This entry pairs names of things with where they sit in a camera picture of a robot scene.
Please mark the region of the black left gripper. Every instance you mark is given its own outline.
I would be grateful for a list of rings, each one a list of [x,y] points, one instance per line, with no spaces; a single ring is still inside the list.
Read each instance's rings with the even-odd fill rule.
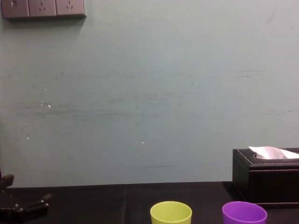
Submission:
[[[12,186],[14,182],[14,175],[9,174],[0,176],[0,191],[3,192],[7,187]],[[49,209],[49,203],[52,199],[52,194],[48,193],[36,202],[26,205],[16,203],[12,208],[0,209],[0,223],[1,224],[22,224],[23,214],[39,214],[46,213]]]

